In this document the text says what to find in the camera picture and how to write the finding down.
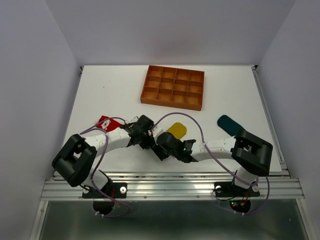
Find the yellow bear sock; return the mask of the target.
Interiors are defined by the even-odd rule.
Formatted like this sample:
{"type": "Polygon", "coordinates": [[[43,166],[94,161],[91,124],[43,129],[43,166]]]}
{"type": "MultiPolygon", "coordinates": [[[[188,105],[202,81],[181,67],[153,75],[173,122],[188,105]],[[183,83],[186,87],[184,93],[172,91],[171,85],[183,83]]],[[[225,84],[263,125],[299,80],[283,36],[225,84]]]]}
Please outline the yellow bear sock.
{"type": "Polygon", "coordinates": [[[180,122],[175,122],[166,130],[166,132],[172,134],[176,139],[180,140],[187,134],[187,127],[180,122]]]}

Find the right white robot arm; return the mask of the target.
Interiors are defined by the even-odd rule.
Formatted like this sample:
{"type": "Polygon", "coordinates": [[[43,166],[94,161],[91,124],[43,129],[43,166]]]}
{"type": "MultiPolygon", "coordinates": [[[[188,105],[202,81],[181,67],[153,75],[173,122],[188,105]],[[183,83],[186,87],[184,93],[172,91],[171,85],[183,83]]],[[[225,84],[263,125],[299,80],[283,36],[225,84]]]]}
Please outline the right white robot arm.
{"type": "Polygon", "coordinates": [[[155,146],[165,156],[183,163],[213,159],[226,172],[231,172],[222,164],[221,159],[236,161],[240,167],[233,173],[233,180],[230,182],[231,192],[235,195],[242,195],[257,184],[257,178],[270,174],[272,144],[246,130],[223,140],[207,142],[195,139],[181,141],[170,132],[161,132],[154,138],[155,146]]]}

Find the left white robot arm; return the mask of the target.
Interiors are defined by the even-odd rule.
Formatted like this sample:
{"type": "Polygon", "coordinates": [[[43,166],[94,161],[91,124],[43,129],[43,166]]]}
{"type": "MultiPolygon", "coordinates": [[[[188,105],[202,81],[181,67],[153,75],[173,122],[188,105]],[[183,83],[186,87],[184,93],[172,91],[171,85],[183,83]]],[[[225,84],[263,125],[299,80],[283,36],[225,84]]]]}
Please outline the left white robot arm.
{"type": "Polygon", "coordinates": [[[100,197],[106,197],[111,193],[111,180],[98,170],[98,165],[94,165],[95,159],[103,159],[108,152],[134,145],[149,149],[154,143],[150,135],[153,126],[150,118],[141,115],[111,131],[99,128],[102,134],[85,137],[74,134],[51,165],[71,187],[91,187],[100,197]]]}

